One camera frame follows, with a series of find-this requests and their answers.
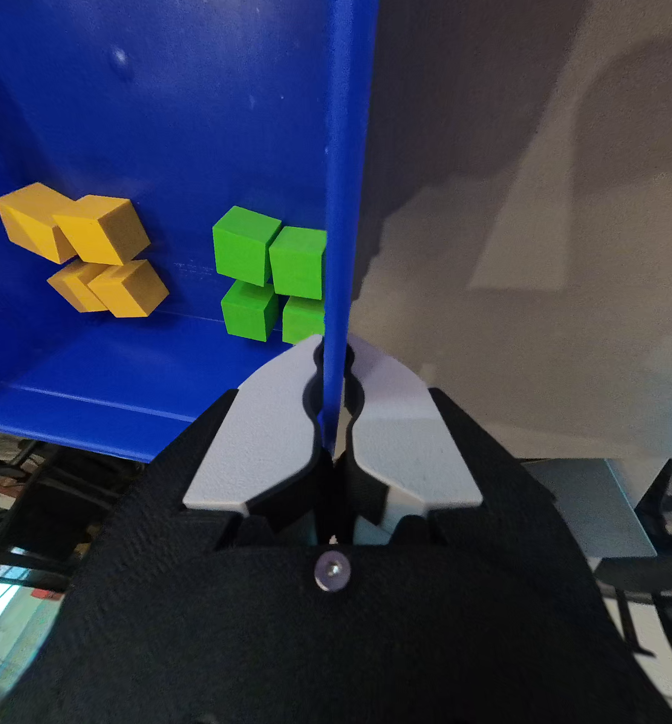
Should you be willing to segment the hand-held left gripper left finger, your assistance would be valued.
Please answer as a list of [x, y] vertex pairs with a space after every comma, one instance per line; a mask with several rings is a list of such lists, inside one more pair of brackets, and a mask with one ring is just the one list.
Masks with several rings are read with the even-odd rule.
[[322, 366], [323, 336], [314, 334], [234, 391], [185, 492], [185, 512], [259, 516], [286, 543], [322, 543], [320, 516], [334, 472], [318, 420]]

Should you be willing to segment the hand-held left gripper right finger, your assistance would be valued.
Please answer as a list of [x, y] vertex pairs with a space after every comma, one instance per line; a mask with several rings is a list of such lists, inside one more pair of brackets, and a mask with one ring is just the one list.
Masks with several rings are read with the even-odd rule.
[[406, 516], [476, 508], [483, 495], [426, 383], [363, 339], [348, 338], [351, 416], [337, 462], [352, 542], [385, 545]]

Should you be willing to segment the blue plastic bin with cubes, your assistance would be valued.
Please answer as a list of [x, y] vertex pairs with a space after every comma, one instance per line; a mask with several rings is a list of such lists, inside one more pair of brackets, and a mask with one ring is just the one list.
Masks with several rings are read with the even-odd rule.
[[324, 421], [349, 324], [378, 2], [0, 2], [0, 196], [132, 201], [169, 291], [78, 313], [0, 220], [0, 432], [148, 463], [287, 349], [227, 334], [211, 228], [326, 230]]

